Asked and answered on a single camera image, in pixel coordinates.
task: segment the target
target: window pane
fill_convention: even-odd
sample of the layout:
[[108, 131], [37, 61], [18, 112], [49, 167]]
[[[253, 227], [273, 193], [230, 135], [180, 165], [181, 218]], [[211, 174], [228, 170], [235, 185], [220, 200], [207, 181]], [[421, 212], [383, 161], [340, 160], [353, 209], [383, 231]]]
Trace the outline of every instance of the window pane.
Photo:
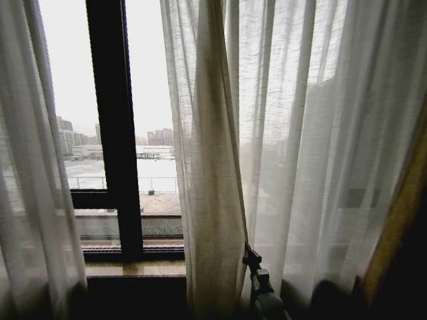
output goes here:
[[75, 209], [81, 246], [89, 248], [120, 248], [117, 209]]
[[107, 187], [84, 0], [40, 0], [71, 189]]
[[144, 246], [182, 246], [172, 112], [159, 1], [126, 1]]

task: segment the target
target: white curtain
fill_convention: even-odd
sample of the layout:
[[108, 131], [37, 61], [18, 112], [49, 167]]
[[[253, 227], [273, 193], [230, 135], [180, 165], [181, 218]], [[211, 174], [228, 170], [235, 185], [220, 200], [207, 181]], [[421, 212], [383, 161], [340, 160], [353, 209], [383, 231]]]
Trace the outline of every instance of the white curtain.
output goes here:
[[0, 1], [0, 313], [68, 319], [86, 287], [36, 1]]
[[191, 310], [231, 315], [246, 237], [277, 293], [307, 305], [323, 279], [349, 292], [426, 92], [427, 2], [161, 8]]

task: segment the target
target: overcast sky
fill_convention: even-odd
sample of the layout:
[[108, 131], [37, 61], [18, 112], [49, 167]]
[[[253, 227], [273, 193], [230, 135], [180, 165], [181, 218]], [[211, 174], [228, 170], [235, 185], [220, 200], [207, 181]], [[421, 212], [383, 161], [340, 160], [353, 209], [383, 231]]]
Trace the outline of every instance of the overcast sky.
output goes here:
[[[56, 113], [75, 131], [95, 135], [95, 83], [84, 0], [39, 0], [53, 78]], [[172, 128], [158, 0], [127, 0], [127, 33], [135, 132]]]

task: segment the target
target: window frame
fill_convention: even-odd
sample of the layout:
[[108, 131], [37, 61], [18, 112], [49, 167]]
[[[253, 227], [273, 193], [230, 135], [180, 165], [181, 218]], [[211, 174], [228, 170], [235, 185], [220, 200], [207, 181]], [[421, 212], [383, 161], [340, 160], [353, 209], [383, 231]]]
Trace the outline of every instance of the window frame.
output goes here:
[[85, 260], [183, 259], [182, 247], [143, 247], [125, 1], [86, 0], [86, 9], [107, 189], [71, 198], [75, 209], [117, 209], [121, 249], [84, 248]]

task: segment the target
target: window mullion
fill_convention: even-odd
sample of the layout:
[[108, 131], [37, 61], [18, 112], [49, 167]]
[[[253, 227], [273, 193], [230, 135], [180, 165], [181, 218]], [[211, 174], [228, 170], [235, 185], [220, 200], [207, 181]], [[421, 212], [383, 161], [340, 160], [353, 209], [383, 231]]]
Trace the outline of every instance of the window mullion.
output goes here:
[[122, 1], [87, 0], [108, 192], [117, 205], [123, 258], [142, 251], [135, 129]]

